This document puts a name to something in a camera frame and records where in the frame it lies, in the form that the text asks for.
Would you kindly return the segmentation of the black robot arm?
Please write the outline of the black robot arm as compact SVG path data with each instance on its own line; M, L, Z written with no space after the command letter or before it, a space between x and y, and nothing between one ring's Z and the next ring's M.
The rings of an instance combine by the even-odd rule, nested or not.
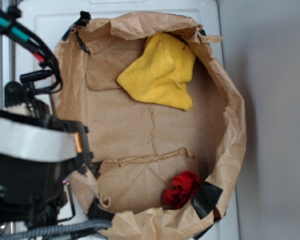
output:
M64 180L84 174L93 153L88 127L49 113L32 84L10 82L0 109L0 223L54 225L67 203Z

